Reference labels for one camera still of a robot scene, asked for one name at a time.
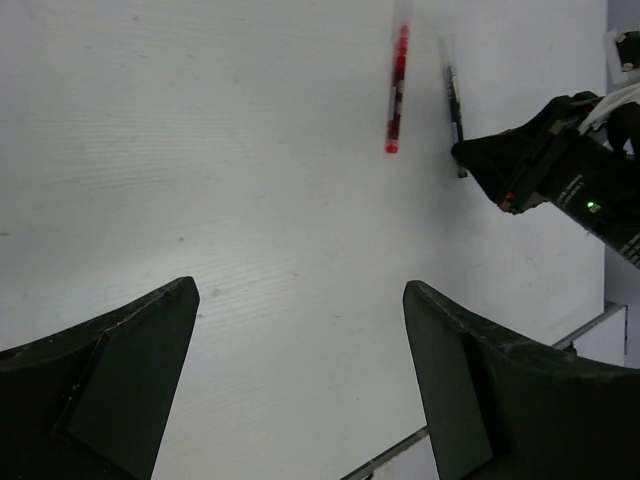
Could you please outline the black pen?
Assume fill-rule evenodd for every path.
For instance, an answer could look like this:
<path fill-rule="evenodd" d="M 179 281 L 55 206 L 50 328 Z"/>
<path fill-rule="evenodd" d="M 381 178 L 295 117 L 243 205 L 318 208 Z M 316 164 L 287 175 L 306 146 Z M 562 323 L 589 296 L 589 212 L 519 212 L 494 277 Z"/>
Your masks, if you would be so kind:
<path fill-rule="evenodd" d="M 452 141 L 453 144 L 457 144 L 463 140 L 464 130 L 455 61 L 454 37 L 452 35 L 440 36 L 438 38 L 438 47 L 446 87 Z"/>

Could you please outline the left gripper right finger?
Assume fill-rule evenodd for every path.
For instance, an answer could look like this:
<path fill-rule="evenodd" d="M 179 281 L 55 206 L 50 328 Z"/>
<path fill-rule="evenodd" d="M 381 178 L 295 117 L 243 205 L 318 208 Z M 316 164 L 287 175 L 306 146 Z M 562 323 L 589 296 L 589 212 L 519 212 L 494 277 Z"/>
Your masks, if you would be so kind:
<path fill-rule="evenodd" d="M 635 479 L 639 373 L 544 345 L 421 281 L 403 310 L 443 479 Z"/>

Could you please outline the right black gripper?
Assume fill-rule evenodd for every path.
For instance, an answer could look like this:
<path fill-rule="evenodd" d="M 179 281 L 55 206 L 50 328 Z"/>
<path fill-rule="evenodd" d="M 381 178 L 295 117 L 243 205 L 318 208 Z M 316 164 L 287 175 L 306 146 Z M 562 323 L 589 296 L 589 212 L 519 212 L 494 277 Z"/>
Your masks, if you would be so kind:
<path fill-rule="evenodd" d="M 624 100 L 582 131 L 602 102 L 571 98 L 536 139 L 540 129 L 523 125 L 458 142 L 451 154 L 501 210 L 522 213 L 538 196 L 638 267 L 639 103 Z"/>

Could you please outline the red pen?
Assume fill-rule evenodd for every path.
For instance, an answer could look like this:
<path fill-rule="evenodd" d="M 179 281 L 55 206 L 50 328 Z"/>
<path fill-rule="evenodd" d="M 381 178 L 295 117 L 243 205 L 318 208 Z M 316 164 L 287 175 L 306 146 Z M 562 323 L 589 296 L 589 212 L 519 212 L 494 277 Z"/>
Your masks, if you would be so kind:
<path fill-rule="evenodd" d="M 385 136 L 385 152 L 387 154 L 396 154 L 399 150 L 404 83 L 414 5 L 415 2 L 412 0 L 394 2 L 392 28 L 393 55 Z"/>

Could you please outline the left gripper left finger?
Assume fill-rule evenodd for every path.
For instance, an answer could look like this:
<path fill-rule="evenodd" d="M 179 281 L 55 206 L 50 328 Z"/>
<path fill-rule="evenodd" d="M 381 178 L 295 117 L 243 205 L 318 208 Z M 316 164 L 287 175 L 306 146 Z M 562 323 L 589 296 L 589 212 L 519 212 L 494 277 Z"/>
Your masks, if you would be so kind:
<path fill-rule="evenodd" d="M 181 277 L 2 351 L 2 478 L 151 478 L 199 303 Z"/>

